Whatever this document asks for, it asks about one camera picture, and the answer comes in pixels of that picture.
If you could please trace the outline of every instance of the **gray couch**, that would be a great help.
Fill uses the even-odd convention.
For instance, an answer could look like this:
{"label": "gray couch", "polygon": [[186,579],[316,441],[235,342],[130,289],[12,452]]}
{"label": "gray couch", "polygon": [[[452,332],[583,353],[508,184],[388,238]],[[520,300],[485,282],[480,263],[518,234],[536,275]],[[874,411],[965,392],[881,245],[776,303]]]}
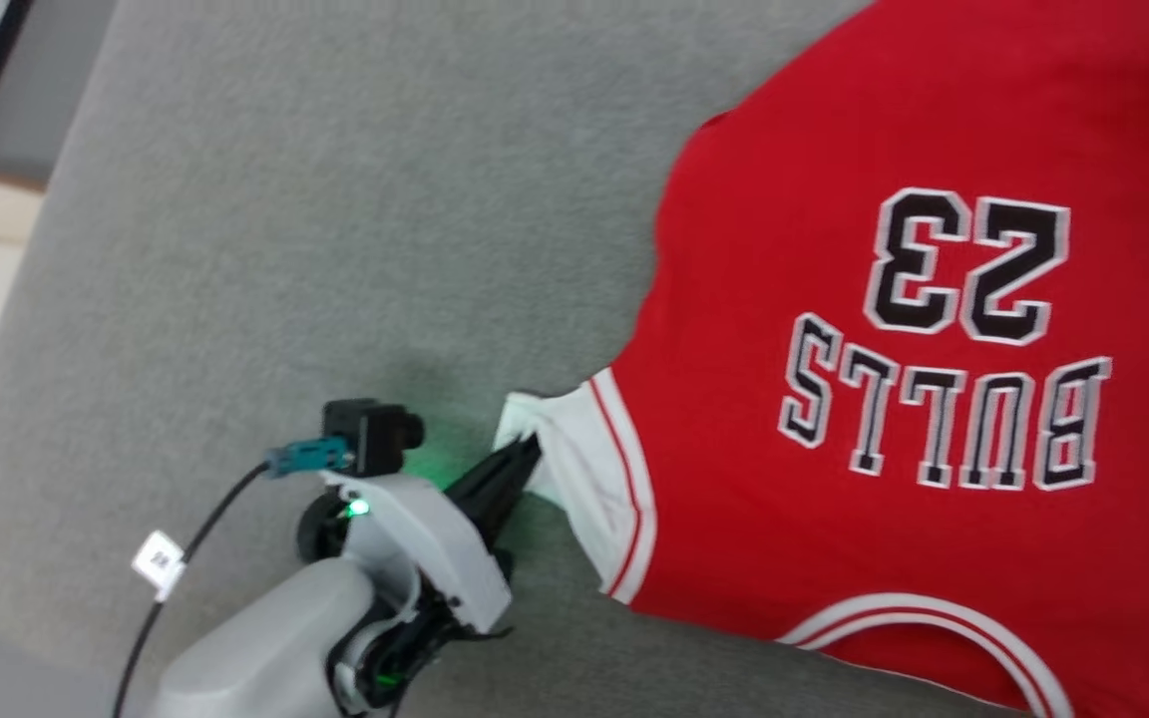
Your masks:
{"label": "gray couch", "polygon": [[[191,534],[325,400],[409,404],[411,470],[456,476],[506,391],[566,391],[624,343],[689,132],[861,5],[123,0],[0,333],[1,635],[113,690],[142,538]],[[141,696],[296,569],[318,491],[238,501]],[[517,632],[454,646],[409,718],[998,713],[635,616],[538,500],[507,542]]]}

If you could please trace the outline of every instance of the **number 23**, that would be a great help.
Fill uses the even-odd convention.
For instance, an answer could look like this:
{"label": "number 23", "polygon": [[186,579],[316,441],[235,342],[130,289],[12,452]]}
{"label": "number 23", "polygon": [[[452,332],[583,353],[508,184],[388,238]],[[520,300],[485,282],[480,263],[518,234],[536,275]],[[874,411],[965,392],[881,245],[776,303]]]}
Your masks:
{"label": "number 23", "polygon": [[[1009,250],[970,272],[958,307],[961,323],[977,341],[1026,346],[1044,335],[1052,307],[1016,300],[1007,309],[1002,301],[1066,261],[1070,209],[981,196],[977,217],[972,241]],[[877,261],[863,312],[881,330],[939,333],[961,304],[958,289],[926,285],[907,294],[908,281],[931,281],[938,263],[938,246],[916,240],[918,223],[930,224],[934,245],[970,240],[970,209],[954,192],[907,187],[880,204]]]}

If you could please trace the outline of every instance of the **black and white lettering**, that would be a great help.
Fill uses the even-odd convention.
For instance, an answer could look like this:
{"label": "black and white lettering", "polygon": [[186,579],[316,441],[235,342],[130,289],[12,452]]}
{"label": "black and white lettering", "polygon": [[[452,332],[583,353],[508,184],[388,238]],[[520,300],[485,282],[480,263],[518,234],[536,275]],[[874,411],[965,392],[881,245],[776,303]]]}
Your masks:
{"label": "black and white lettering", "polygon": [[961,291],[921,286],[907,296],[909,281],[934,278],[939,249],[916,240],[917,224],[930,224],[930,239],[967,241],[970,209],[954,192],[907,187],[880,204],[876,255],[863,314],[881,330],[938,333],[955,319]]}
{"label": "black and white lettering", "polygon": [[782,400],[779,431],[808,449],[817,449],[824,442],[831,412],[831,386],[811,370],[811,360],[834,372],[842,340],[842,333],[812,312],[801,314],[792,332],[788,385],[804,401],[797,396]]}
{"label": "black and white lettering", "polygon": [[[984,375],[974,381],[961,486],[1021,491],[1026,424],[1035,380],[1023,372]],[[1000,437],[998,447],[995,437]]]}
{"label": "black and white lettering", "polygon": [[963,392],[966,372],[958,369],[908,366],[903,372],[903,404],[921,406],[933,395],[930,404],[930,426],[925,439],[925,458],[920,461],[917,482],[931,487],[951,486],[951,427],[955,422],[956,400]]}
{"label": "black and white lettering", "polygon": [[1048,301],[1018,300],[1011,309],[1001,309],[1000,303],[1066,261],[1070,219],[1070,209],[1052,204],[978,200],[974,242],[1009,252],[973,269],[965,280],[961,322],[972,339],[1026,346],[1044,335],[1052,312]]}
{"label": "black and white lettering", "polygon": [[1111,358],[1098,356],[1054,369],[1044,380],[1035,486],[1044,491],[1088,485],[1097,472],[1093,442],[1098,429],[1102,383]]}
{"label": "black and white lettering", "polygon": [[849,458],[850,472],[880,476],[885,456],[880,453],[880,433],[885,431],[885,409],[890,388],[897,383],[899,365],[856,343],[845,346],[840,360],[840,381],[861,388],[866,378],[866,394],[863,396],[863,419],[858,424],[858,445]]}

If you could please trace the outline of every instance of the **small camera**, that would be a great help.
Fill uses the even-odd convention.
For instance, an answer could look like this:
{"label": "small camera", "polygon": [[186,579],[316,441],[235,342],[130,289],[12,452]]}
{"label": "small camera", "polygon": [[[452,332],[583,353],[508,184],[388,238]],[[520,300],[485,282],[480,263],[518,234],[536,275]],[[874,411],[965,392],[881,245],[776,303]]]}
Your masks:
{"label": "small camera", "polygon": [[401,404],[344,399],[322,409],[322,435],[341,437],[348,445],[352,461],[338,472],[357,479],[383,477],[401,472],[403,453],[424,443],[424,419]]}

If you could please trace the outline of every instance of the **red basketball jersey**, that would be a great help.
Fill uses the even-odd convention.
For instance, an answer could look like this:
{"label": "red basketball jersey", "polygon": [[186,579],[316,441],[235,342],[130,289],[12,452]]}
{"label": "red basketball jersey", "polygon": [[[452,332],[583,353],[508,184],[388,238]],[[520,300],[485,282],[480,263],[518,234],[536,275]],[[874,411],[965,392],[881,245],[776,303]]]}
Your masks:
{"label": "red basketball jersey", "polygon": [[1149,3],[887,0],[692,138],[538,403],[615,599],[1149,715]]}

